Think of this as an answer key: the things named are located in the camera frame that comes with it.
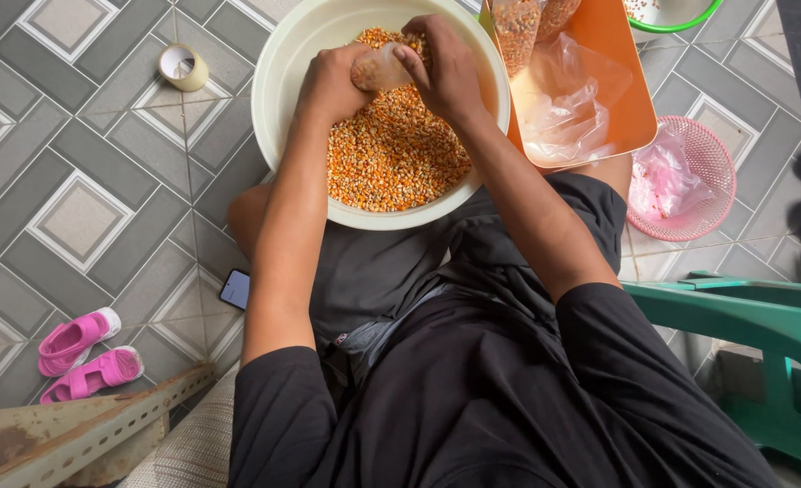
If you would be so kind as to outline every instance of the black shorts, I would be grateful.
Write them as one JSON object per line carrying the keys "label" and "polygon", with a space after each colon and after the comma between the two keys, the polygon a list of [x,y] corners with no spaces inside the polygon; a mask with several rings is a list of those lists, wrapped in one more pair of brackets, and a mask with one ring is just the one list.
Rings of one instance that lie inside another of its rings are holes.
{"label": "black shorts", "polygon": [[[617,274],[627,210],[620,195],[582,174],[550,174],[546,180],[584,221]],[[441,266],[447,250],[451,259]],[[329,221],[310,299],[317,343],[324,346],[369,322],[394,320],[445,282],[493,294],[555,327],[547,291],[482,187],[448,216],[420,227],[366,231]]]}

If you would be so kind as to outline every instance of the black t-shirt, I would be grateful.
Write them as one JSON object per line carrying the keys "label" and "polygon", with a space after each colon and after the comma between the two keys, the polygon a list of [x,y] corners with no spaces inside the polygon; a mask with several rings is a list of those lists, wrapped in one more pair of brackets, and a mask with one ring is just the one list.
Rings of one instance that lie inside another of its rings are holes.
{"label": "black t-shirt", "polygon": [[229,486],[779,485],[623,290],[578,286],[557,319],[430,299],[340,419],[313,350],[249,362]]}

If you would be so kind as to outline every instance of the green plastic stool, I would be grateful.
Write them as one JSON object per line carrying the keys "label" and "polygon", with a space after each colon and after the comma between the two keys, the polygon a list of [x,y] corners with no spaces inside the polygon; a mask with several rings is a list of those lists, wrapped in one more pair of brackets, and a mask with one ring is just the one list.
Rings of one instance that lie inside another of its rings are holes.
{"label": "green plastic stool", "polygon": [[801,284],[694,271],[677,283],[623,282],[651,323],[763,351],[765,402],[725,395],[720,407],[753,441],[801,460],[789,358],[801,363]]}

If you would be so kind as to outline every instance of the green bucket rim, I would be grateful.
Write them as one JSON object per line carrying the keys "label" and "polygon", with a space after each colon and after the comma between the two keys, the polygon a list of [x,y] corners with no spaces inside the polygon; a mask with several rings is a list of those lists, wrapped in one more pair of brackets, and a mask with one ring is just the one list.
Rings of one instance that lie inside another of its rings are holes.
{"label": "green bucket rim", "polygon": [[722,0],[713,0],[711,5],[709,5],[708,8],[699,15],[699,17],[696,17],[689,22],[679,23],[676,25],[654,25],[652,23],[639,22],[630,16],[627,16],[626,18],[630,21],[630,25],[633,28],[643,30],[644,32],[650,32],[651,34],[673,34],[688,28],[696,27],[700,23],[704,22],[705,19],[711,17],[711,14],[714,13],[714,10],[717,10],[717,7],[719,7],[721,3]]}

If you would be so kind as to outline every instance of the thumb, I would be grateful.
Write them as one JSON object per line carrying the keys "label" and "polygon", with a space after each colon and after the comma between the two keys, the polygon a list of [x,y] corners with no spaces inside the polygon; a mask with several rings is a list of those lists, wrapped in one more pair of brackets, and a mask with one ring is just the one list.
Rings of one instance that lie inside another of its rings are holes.
{"label": "thumb", "polygon": [[409,46],[398,46],[392,51],[400,64],[403,65],[410,77],[413,78],[416,87],[419,89],[430,88],[431,80],[428,78],[428,71],[419,55]]}

